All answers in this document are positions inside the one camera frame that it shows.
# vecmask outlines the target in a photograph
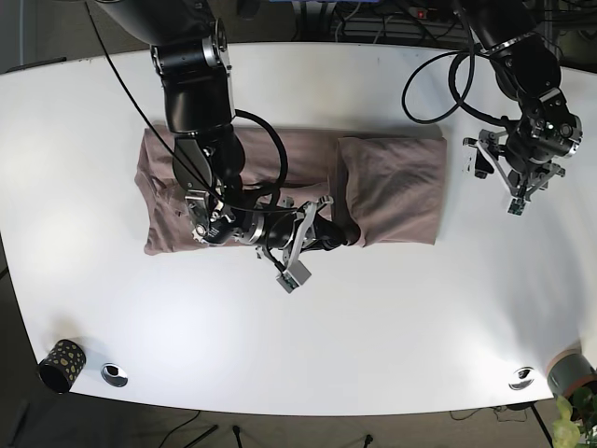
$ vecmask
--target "table surface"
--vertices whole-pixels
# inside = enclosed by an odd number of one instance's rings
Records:
[[[308,253],[309,282],[287,295],[249,247],[150,257],[133,182],[144,123],[103,58],[0,77],[0,231],[38,359],[61,338],[88,365],[73,391],[236,413],[355,415],[478,408],[549,397],[548,361],[594,341],[597,77],[564,70],[584,120],[568,174],[506,213],[498,178],[473,176],[462,147],[482,123],[458,112],[414,126],[400,107],[431,49],[344,44],[233,45],[235,106],[279,127],[434,136],[449,142],[437,243]],[[151,119],[163,119],[146,52],[114,58]],[[430,118],[451,99],[443,60],[409,102]],[[478,62],[470,102],[519,115]],[[100,376],[118,364],[129,384]],[[512,373],[538,379],[510,390]]]

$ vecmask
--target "round hole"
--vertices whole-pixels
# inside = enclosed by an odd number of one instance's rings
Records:
[[[41,366],[39,368],[39,378],[44,385],[59,394],[65,394],[70,389],[64,374],[55,367]]]
[[[523,390],[535,380],[535,370],[532,367],[522,367],[512,374],[508,384],[512,390]]]
[[[129,382],[126,372],[115,364],[104,364],[102,378],[113,387],[124,387]]]
[[[115,366],[105,366],[106,371],[111,376],[118,376],[118,367]]]

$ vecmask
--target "patterned cup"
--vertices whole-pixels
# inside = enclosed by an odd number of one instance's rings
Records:
[[[37,374],[48,388],[59,394],[71,390],[85,367],[85,353],[76,343],[62,339],[37,366]]]

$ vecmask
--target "gray pot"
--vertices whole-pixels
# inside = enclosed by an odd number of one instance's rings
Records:
[[[555,357],[548,366],[549,390],[554,396],[567,399],[583,385],[597,391],[595,369],[578,350],[567,350]]]

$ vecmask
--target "brown fabric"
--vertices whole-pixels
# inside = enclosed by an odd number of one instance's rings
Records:
[[[436,241],[443,200],[445,140],[341,138],[345,198],[361,230],[359,245]]]
[[[157,129],[173,147],[167,128]],[[334,206],[323,215],[333,217],[351,244],[435,242],[445,181],[444,139],[360,139],[320,131],[278,133],[289,165],[282,199],[290,196],[300,205],[330,194]],[[274,180],[280,165],[267,133],[239,128],[236,134],[246,154],[244,184]],[[191,237],[184,191],[174,178],[172,156],[150,130],[145,131],[141,144],[135,183],[149,213],[147,254],[206,247]]]

